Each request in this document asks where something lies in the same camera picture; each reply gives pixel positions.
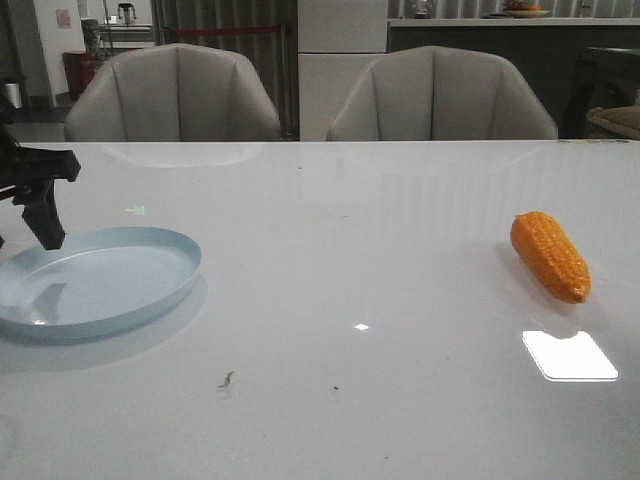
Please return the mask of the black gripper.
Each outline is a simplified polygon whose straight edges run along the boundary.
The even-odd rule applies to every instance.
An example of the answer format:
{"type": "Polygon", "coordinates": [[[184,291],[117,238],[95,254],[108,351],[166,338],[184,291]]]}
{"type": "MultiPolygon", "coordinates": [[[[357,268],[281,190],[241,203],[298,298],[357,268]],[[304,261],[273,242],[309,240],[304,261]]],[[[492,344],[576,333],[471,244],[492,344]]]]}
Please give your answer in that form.
{"type": "Polygon", "coordinates": [[[1,199],[23,205],[22,219],[45,250],[60,249],[65,231],[60,223],[54,184],[74,182],[81,166],[71,150],[24,147],[8,132],[17,109],[1,103],[1,199]]]}

